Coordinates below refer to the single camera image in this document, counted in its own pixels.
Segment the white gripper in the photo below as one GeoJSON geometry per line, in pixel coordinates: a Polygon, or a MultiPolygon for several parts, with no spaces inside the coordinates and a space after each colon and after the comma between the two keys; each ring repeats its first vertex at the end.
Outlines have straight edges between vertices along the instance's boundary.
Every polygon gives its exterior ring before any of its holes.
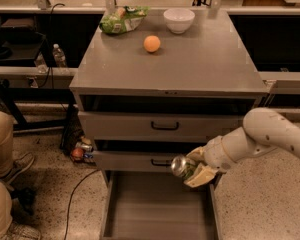
{"type": "Polygon", "coordinates": [[[226,173],[235,165],[223,147],[221,136],[210,140],[205,147],[200,146],[193,149],[187,154],[187,157],[194,161],[205,160],[207,164],[200,163],[194,174],[184,181],[184,184],[191,188],[209,183],[215,178],[217,172],[226,173]]]}

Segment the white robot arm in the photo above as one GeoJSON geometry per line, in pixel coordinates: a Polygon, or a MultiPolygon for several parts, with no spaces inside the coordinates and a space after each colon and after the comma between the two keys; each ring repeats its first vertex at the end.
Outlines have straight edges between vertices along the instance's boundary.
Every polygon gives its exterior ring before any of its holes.
{"type": "Polygon", "coordinates": [[[300,128],[272,109],[252,109],[243,118],[242,127],[210,140],[187,155],[199,165],[184,183],[192,188],[205,185],[240,160],[265,155],[275,148],[300,159],[300,128]]]}

